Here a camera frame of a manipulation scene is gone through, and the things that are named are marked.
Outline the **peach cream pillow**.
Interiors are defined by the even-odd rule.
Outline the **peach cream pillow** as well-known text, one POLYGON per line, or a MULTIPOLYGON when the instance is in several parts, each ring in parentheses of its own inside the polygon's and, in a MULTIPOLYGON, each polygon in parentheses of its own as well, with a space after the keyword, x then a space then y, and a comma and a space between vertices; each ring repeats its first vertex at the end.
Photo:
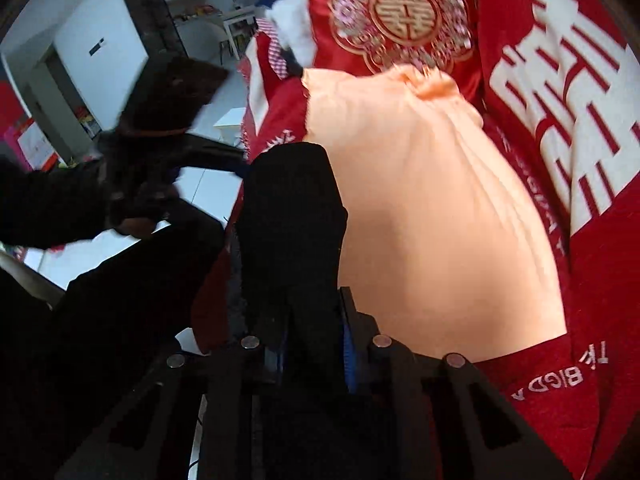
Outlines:
POLYGON ((340 281, 387 335, 474 361, 566 331, 547 230, 478 111, 440 70, 306 70, 306 139, 348 212, 340 281))

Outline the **red blanket with white characters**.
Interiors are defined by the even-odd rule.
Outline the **red blanket with white characters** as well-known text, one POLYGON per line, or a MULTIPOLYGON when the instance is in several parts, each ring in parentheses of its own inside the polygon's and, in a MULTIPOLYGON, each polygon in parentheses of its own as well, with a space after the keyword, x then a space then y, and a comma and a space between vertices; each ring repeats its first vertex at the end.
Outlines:
MULTIPOLYGON (((306 70, 268 61, 273 32, 250 43, 242 125, 250 164, 306 139, 306 70)), ((488 139, 521 178, 547 230, 566 331, 474 361, 570 472, 639 474, 639 63, 600 0, 477 0, 488 139)))

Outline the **red embroidered satin pillow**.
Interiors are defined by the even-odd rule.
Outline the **red embroidered satin pillow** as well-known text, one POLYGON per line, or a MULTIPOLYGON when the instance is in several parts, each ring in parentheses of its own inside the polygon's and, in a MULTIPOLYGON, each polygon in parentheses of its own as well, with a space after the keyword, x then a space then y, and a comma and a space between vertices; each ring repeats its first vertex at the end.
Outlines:
POLYGON ((355 76, 437 68, 480 105, 477 0, 309 0, 309 14, 314 67, 355 76))

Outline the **black fleece-lined pants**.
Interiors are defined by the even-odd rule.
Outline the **black fleece-lined pants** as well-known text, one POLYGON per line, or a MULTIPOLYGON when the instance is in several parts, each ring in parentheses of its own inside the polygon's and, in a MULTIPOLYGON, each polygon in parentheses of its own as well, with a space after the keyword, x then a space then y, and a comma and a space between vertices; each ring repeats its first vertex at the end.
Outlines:
POLYGON ((230 233, 181 221, 70 284, 55 312, 98 407, 105 472, 177 479, 186 438, 171 433, 152 385, 169 350, 207 356, 244 334, 280 346, 280 477, 341 479, 349 432, 337 287, 347 214, 317 144, 272 148, 250 164, 230 233))

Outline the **white table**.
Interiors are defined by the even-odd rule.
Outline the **white table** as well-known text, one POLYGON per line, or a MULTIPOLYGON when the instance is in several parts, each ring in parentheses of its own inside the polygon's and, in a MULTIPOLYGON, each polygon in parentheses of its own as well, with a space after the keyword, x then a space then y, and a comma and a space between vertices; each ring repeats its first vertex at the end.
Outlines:
POLYGON ((221 15, 222 27, 229 40, 232 55, 239 60, 250 38, 254 36, 256 25, 256 8, 243 6, 221 15))

